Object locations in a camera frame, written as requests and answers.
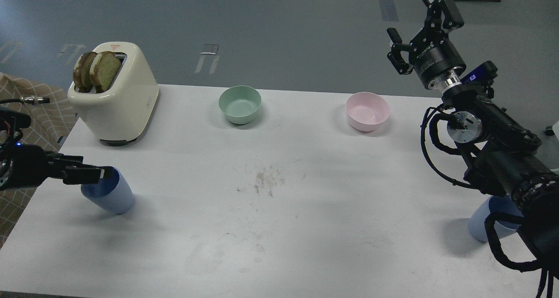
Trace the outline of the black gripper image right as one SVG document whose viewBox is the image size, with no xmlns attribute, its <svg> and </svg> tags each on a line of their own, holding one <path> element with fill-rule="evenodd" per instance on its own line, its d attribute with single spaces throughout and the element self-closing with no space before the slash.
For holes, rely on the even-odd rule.
<svg viewBox="0 0 559 298">
<path fill-rule="evenodd" d="M 398 74 L 409 75 L 414 70 L 424 88 L 432 90 L 435 78 L 451 70 L 461 75 L 466 69 L 465 61 L 446 33 L 463 27 L 465 22 L 454 0 L 421 1 L 427 7 L 426 18 L 411 45 L 403 43 L 397 29 L 386 29 L 391 41 L 387 58 Z M 409 53 L 409 62 L 402 52 Z"/>
</svg>

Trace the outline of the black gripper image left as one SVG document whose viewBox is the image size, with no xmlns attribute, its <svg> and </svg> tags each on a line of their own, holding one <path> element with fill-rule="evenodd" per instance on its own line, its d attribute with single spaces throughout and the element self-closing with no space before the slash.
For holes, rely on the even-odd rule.
<svg viewBox="0 0 559 298">
<path fill-rule="evenodd" d="M 110 178 L 112 166 L 83 167 L 84 157 L 47 152 L 44 180 L 60 179 L 66 185 L 96 184 L 100 179 Z"/>
</svg>

